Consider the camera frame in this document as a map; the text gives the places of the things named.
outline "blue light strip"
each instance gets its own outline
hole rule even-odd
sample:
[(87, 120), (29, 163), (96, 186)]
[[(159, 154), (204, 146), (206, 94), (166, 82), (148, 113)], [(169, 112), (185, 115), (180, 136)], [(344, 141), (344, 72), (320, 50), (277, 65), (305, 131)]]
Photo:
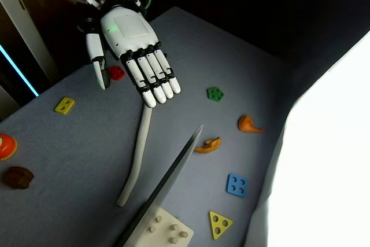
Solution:
[(36, 90), (33, 88), (33, 86), (28, 82), (27, 78), (23, 75), (23, 73), (18, 69), (17, 65), (13, 62), (13, 60), (10, 58), (10, 56), (6, 53), (5, 49), (0, 45), (0, 51), (5, 56), (5, 58), (8, 60), (8, 62), (12, 65), (12, 67), (16, 70), (16, 72), (19, 74), (19, 76), (23, 79), (24, 83), (27, 84), (28, 88), (31, 89), (31, 91), (35, 94), (35, 96), (39, 96), (39, 94), (36, 92)]

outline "red block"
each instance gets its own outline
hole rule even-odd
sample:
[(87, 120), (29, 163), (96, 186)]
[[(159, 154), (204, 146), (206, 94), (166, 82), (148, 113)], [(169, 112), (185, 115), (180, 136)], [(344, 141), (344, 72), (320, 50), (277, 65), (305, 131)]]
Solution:
[(108, 70), (113, 80), (120, 80), (125, 76), (125, 72), (119, 66), (109, 67)]

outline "white robotic hand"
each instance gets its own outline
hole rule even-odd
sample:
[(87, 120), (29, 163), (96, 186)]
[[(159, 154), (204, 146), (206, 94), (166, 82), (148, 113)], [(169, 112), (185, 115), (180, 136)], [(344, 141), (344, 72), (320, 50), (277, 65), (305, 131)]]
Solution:
[[(95, 7), (100, 4), (87, 0)], [(127, 74), (149, 108), (157, 101), (164, 104), (173, 94), (181, 91), (160, 42), (150, 24), (143, 17), (139, 0), (99, 0), (105, 14), (100, 20), (101, 29), (113, 54), (121, 59)], [(138, 12), (128, 7), (137, 7)], [(106, 77), (104, 53), (96, 27), (86, 35), (87, 49), (102, 89), (109, 87)]]

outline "green block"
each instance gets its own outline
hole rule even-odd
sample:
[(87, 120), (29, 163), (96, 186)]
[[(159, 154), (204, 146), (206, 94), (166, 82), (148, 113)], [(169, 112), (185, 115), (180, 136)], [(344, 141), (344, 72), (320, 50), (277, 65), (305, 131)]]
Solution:
[(207, 96), (211, 101), (217, 101), (220, 102), (221, 99), (224, 97), (224, 93), (217, 88), (217, 87), (212, 87), (207, 89)]

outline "yellow block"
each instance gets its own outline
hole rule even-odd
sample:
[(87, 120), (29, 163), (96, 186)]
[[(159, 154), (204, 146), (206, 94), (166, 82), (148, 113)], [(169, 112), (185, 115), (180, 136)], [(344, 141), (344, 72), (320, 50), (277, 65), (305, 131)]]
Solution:
[(55, 108), (55, 112), (66, 115), (68, 113), (68, 111), (70, 111), (70, 109), (72, 108), (72, 106), (74, 104), (75, 104), (74, 99), (65, 97), (65, 98), (62, 99), (62, 101)]
[(209, 218), (214, 240), (218, 239), (233, 224), (232, 220), (213, 211), (209, 212)]

